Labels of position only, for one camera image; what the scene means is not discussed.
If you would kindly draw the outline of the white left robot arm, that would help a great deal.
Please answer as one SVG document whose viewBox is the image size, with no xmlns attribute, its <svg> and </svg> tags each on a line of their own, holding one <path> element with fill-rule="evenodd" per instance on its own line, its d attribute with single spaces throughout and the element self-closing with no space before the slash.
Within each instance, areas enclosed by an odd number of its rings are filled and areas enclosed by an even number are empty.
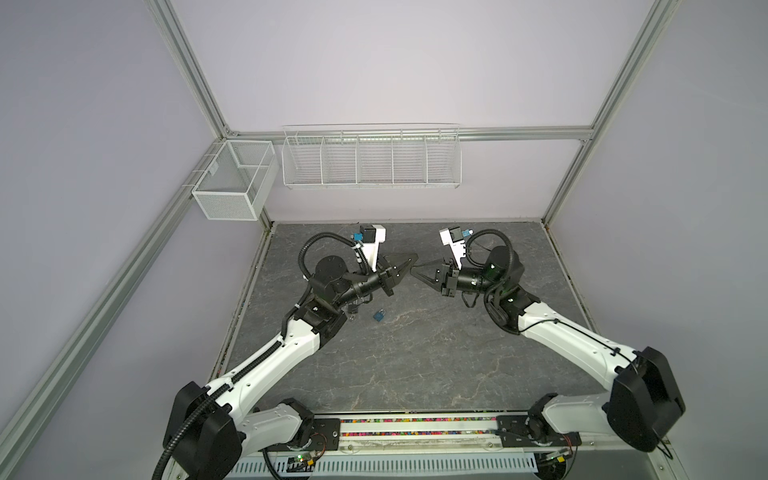
<svg viewBox="0 0 768 480">
<path fill-rule="evenodd" d="M 307 442 L 313 414 L 301 403 L 288 399 L 263 411 L 256 404 L 340 331 L 348 319 L 345 307 L 377 290 L 393 295 L 417 259 L 413 252 L 390 254 L 360 272 L 349 271 L 339 256 L 321 259 L 268 344 L 209 383 L 191 381 L 176 393 L 153 478 L 162 478 L 175 461 L 192 479 L 222 479 L 246 453 Z"/>
</svg>

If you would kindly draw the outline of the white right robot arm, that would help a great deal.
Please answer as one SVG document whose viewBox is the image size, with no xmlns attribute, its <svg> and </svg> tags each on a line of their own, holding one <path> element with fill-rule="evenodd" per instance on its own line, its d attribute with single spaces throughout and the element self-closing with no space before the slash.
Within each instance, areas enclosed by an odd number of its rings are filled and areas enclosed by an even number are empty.
<svg viewBox="0 0 768 480">
<path fill-rule="evenodd" d="M 412 275 L 443 296 L 469 293 L 504 332 L 534 340 L 558 353 L 602 387 L 599 394 L 541 397 L 517 432 L 537 444 L 556 435 L 615 435 L 632 448 L 657 448 L 686 412 L 666 356 L 602 337 L 560 314 L 520 283 L 518 254 L 494 248 L 481 266 L 441 260 L 414 266 Z"/>
</svg>

